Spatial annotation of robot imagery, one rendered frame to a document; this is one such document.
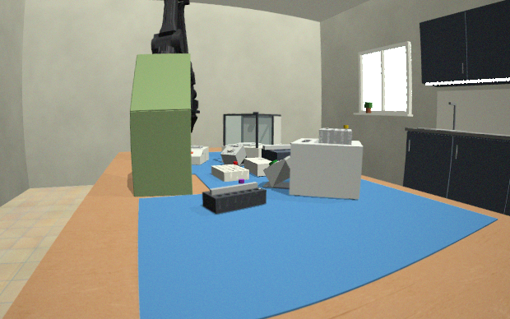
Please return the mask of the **white block with rows of round holes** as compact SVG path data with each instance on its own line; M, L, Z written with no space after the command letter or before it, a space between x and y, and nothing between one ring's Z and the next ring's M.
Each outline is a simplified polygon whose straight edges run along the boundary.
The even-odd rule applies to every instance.
M209 147L192 146L192 164L201 165L208 160Z

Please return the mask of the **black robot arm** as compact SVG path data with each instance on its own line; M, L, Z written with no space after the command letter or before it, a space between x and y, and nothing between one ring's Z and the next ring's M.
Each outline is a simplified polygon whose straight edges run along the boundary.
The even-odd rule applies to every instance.
M184 21L184 7L185 5L189 5L190 2L189 0L164 0L164 3L165 7L163 23L160 29L160 33L154 34L154 39L151 40L152 54L188 53L188 42ZM192 69L191 63L191 98L193 98L193 110L197 110L198 100L195 99L197 97L197 92L193 88L193 85L196 84L195 74L193 74L194 71Z

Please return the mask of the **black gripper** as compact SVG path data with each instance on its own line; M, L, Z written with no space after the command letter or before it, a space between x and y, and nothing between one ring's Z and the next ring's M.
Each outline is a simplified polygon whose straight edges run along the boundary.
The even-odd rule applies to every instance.
M193 98L191 98L191 133L194 127L195 122L197 121L196 113L200 113L200 110L193 110Z

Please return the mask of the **blue bench mat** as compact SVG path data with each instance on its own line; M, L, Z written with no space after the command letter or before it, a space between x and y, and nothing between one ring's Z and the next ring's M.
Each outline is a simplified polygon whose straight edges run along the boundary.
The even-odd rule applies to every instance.
M202 194L139 198L140 319L267 319L345 294L497 218L361 179L359 200L267 190L215 214Z

